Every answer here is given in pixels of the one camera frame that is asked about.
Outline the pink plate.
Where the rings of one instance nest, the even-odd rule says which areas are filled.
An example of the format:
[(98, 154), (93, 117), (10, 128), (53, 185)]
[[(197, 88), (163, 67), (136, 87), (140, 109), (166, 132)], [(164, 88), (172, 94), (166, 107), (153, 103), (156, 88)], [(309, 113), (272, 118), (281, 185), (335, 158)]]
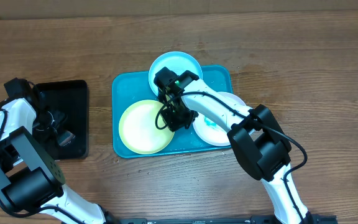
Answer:
[[(247, 109), (250, 108), (242, 99), (232, 93), (223, 91), (219, 91), (218, 93), (236, 106), (246, 106)], [(196, 134), (204, 142), (210, 145), (222, 147), (230, 145), (227, 132), (208, 116), (205, 116), (202, 113), (199, 113), (198, 117), (193, 122), (193, 127)]]

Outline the yellow plate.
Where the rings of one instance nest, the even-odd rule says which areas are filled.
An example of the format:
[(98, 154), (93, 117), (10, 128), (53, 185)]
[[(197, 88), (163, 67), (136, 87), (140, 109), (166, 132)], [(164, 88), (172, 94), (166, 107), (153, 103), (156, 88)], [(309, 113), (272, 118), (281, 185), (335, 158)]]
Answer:
[(119, 120), (119, 137), (124, 145), (137, 154), (155, 154), (169, 145), (174, 132), (157, 129), (155, 119), (163, 104), (141, 100), (130, 105)]

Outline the light blue plate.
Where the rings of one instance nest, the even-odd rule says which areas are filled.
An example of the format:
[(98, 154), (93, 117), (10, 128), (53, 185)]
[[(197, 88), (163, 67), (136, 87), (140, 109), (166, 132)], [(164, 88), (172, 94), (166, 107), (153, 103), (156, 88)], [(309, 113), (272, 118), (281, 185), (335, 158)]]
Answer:
[(203, 79), (201, 65), (194, 57), (185, 52), (167, 52), (155, 59), (149, 69), (149, 85), (155, 95), (158, 95), (158, 87), (154, 83), (154, 78), (156, 77), (157, 72), (163, 67), (167, 67), (177, 75), (181, 75), (186, 70), (189, 70), (197, 75), (198, 78)]

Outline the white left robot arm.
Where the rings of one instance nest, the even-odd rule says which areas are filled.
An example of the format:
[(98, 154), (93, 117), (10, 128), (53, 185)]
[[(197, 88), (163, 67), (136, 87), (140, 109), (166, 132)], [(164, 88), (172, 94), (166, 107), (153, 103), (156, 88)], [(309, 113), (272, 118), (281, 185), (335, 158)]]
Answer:
[(88, 155), (89, 91), (84, 80), (33, 84), (14, 78), (0, 102), (0, 207), (26, 218), (43, 213), (62, 223), (116, 223), (79, 196), (58, 165)]

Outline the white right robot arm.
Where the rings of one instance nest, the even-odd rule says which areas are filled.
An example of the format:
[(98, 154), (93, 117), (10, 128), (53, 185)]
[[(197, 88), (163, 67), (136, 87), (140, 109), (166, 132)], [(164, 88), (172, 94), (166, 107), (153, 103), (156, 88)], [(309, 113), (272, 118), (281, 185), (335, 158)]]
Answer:
[(161, 68), (150, 73), (150, 82), (157, 88), (163, 104), (157, 112), (157, 129), (188, 129), (200, 114), (222, 128), (237, 162), (255, 180), (262, 181), (270, 197), (275, 218), (280, 223), (312, 223), (302, 203), (291, 173), (307, 162), (290, 165), (290, 151), (296, 146), (305, 149), (287, 136), (272, 112), (264, 105), (250, 108), (238, 105), (211, 89), (189, 70), (181, 75)]

